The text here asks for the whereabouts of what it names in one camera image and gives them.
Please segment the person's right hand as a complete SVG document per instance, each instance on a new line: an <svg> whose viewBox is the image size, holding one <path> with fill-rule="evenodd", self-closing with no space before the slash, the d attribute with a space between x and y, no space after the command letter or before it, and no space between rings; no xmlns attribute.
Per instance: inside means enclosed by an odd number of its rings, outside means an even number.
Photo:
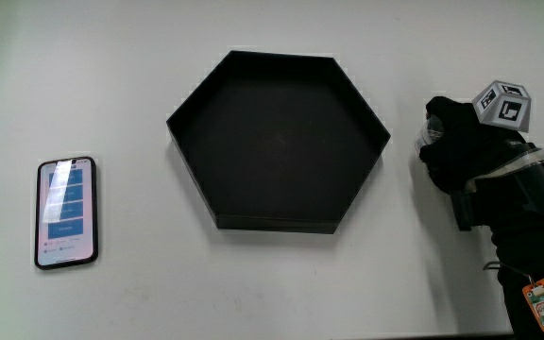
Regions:
<svg viewBox="0 0 544 340"><path fill-rule="evenodd" d="M450 196L460 230L544 215L544 149L523 138L531 107L523 86L501 80L469 103L445 96L427 103L416 153Z"/></svg>

